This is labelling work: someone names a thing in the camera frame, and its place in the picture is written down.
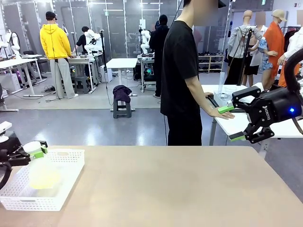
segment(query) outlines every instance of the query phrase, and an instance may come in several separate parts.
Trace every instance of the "black t-shirt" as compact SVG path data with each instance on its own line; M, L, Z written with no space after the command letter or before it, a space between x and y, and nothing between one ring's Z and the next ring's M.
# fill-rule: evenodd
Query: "black t-shirt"
M193 30L183 21L175 21L164 44L162 66L161 113L166 116L200 116L200 107L185 79L198 75L198 53Z
M85 35L81 35L79 40L77 41L76 43L77 46L81 46L82 45L82 48L83 48L83 52L87 52L84 48L84 46L86 45L86 37Z

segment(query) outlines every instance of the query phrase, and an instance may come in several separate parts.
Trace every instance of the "orange garment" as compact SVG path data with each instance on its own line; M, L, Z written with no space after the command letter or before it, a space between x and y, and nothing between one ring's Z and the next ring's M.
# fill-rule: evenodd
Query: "orange garment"
M297 64L294 68L294 74L297 75L299 73L301 64ZM285 76L284 76L284 67L285 67L285 61L283 62L282 69L281 69L281 74L280 74L280 79L278 85L281 87L286 87L286 81L285 81Z
M284 36L279 25L277 25L275 22L271 22L263 37L266 39L269 51L278 52L277 56L269 56L268 60L273 64L273 68L271 69L271 77L274 78L279 69L279 66L277 65L278 60L284 54Z

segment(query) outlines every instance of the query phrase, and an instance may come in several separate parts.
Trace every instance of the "gray pants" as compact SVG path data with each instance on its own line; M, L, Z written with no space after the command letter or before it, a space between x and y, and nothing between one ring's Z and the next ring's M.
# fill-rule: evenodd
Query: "gray pants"
M51 59L50 64L51 64L52 77L54 80L58 97L63 98L64 95L64 91L61 83L61 78L62 78L67 98L73 98L75 96L75 92L71 83L71 72L70 72L69 63L64 58L60 58L56 60Z

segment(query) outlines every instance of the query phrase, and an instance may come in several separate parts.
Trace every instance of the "yellow hoodie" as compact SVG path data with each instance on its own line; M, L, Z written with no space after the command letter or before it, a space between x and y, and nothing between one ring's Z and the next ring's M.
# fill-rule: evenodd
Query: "yellow hoodie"
M40 31L40 40L47 58L58 59L71 56L70 42L58 25L43 25Z

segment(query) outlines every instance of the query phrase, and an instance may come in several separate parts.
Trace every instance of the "man's hand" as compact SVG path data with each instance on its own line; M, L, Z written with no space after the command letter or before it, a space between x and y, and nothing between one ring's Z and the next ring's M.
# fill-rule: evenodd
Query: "man's hand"
M223 118L223 119L233 119L235 116L233 114L231 114L230 112L225 112L223 114L220 114L219 111L218 111L219 107L213 109L210 113L209 113L209 116L211 117L220 117L220 118Z
M278 65L281 65L284 62L284 60L285 60L285 56L283 54L278 60Z
M278 55L278 52L276 52L276 51L268 51L267 55L268 56L275 56L276 57Z
M213 95L213 93L211 93L211 92L205 92L204 94L205 94L205 98L207 98L208 96Z

